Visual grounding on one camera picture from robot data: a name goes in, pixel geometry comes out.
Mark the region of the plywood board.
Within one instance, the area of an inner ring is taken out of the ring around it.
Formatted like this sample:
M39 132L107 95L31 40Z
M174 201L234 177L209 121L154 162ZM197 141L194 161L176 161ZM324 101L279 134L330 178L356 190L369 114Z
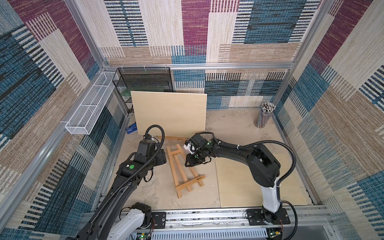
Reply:
M225 158L216 158L221 207L260 207L261 186L253 179L248 166ZM281 199L293 205L311 205L312 201L297 170L281 183Z
M138 134L159 125L166 137L191 137L206 130L207 95L131 92Z

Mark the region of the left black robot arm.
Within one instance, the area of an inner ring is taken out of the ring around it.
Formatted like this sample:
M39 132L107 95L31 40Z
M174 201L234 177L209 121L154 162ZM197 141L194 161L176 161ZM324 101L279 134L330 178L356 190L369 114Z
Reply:
M127 238L134 230L141 227L146 213L134 210L133 217L127 217L113 225L120 211L130 195L137 189L138 185L155 166L166 163L165 151L162 149L164 140L159 143L151 139L143 139L139 143L138 150L131 153L127 159L120 164L117 176L107 196L86 225L75 237L67 237L68 240L117 240Z

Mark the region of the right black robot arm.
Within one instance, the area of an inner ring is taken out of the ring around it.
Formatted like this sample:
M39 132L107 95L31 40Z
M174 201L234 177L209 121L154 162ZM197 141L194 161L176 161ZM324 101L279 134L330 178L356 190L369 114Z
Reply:
M264 211L277 214L281 208L280 194L277 189L281 164L265 144L286 147L284 143L278 141L260 141L240 146L226 143L215 137L207 140L201 133L196 133L184 144L184 148L189 151L185 166L206 164L206 158L226 158L247 165L253 179L262 188Z

